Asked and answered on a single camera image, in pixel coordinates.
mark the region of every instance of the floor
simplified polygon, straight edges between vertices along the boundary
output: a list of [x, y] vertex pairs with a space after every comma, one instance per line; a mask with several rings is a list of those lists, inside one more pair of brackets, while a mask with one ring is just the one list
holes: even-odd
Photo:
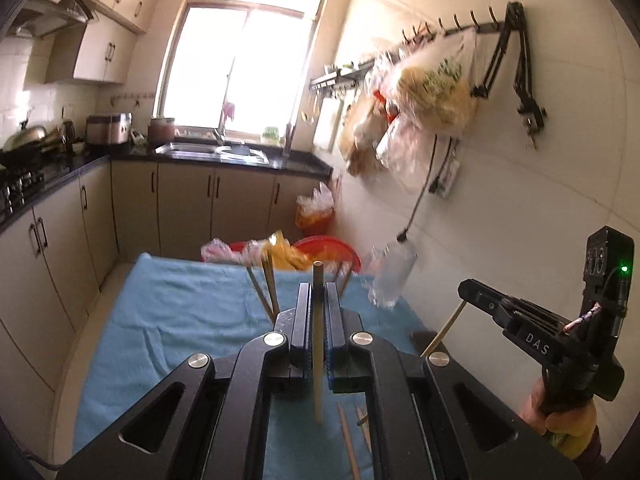
[[71, 458], [76, 412], [89, 364], [94, 357], [95, 348], [100, 341], [102, 329], [109, 319], [113, 304], [132, 267], [133, 264], [116, 264], [113, 267], [102, 285], [100, 298], [78, 339], [78, 346], [66, 373], [58, 404], [53, 434], [53, 463], [60, 464]]

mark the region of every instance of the black countertop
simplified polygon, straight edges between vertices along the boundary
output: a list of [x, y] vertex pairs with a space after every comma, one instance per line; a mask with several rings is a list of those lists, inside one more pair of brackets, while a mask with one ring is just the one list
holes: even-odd
[[73, 177], [85, 173], [96, 164], [108, 160], [148, 160], [152, 162], [172, 162], [178, 164], [203, 164], [206, 166], [227, 166], [252, 171], [265, 171], [268, 173], [291, 174], [317, 178], [328, 182], [332, 175], [332, 168], [317, 158], [312, 153], [291, 152], [289, 159], [282, 158], [282, 150], [266, 146], [252, 146], [262, 150], [269, 159], [269, 164], [251, 164], [239, 160], [210, 160], [206, 158], [178, 158], [171, 155], [161, 155], [152, 148], [140, 146], [123, 146], [116, 152], [83, 153], [75, 156], [62, 156], [44, 166], [44, 182], [30, 189], [21, 204], [14, 205], [12, 209], [7, 207], [4, 198], [0, 194], [0, 234], [7, 230], [31, 207], [49, 196], [56, 188], [62, 186]]

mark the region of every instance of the human hand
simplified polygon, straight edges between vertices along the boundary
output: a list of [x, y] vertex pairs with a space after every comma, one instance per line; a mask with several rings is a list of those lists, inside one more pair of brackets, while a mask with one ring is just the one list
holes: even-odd
[[558, 446], [558, 451], [569, 460], [578, 458], [589, 445], [596, 428], [597, 413], [593, 399], [581, 408], [549, 416], [540, 411], [544, 399], [545, 383], [539, 378], [520, 410], [520, 418], [537, 434], [544, 435], [547, 431], [565, 434], [566, 438]]

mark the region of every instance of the metal screw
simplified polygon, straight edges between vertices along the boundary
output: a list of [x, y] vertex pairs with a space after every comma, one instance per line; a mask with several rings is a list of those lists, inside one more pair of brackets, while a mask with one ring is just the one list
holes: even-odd
[[209, 362], [209, 356], [206, 354], [194, 354], [189, 357], [188, 362], [191, 368], [202, 368]]
[[450, 359], [444, 352], [434, 352], [429, 356], [429, 361], [434, 366], [444, 367], [449, 364]]
[[284, 343], [284, 336], [280, 332], [269, 332], [264, 336], [264, 344], [267, 346], [279, 346]]
[[356, 343], [356, 345], [366, 346], [373, 343], [373, 336], [368, 332], [356, 332], [351, 336], [351, 340]]

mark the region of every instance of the kitchen cabinet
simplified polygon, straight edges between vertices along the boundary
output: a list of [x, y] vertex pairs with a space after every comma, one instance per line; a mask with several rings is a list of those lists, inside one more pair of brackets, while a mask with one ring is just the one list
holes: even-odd
[[99, 164], [80, 175], [84, 229], [98, 283], [102, 283], [116, 262], [118, 247], [111, 201], [111, 163]]
[[273, 173], [217, 168], [211, 238], [230, 244], [271, 234], [267, 224], [275, 181]]
[[282, 231], [291, 243], [300, 240], [304, 235], [296, 227], [296, 199], [299, 195], [311, 196], [319, 186], [320, 181], [316, 178], [279, 175], [271, 198], [268, 231]]
[[61, 30], [54, 41], [46, 82], [83, 80], [124, 83], [136, 35], [105, 15]]
[[116, 236], [124, 259], [135, 262], [145, 252], [160, 256], [158, 164], [114, 160], [111, 185]]
[[42, 254], [62, 306], [76, 331], [100, 294], [84, 231], [80, 182], [75, 177], [33, 208]]
[[211, 240], [215, 168], [162, 163], [158, 167], [158, 223], [162, 256], [200, 260]]
[[24, 447], [46, 458], [54, 393], [0, 326], [0, 413], [5, 425]]
[[25, 359], [55, 390], [74, 329], [51, 281], [43, 243], [32, 210], [0, 235], [0, 320]]

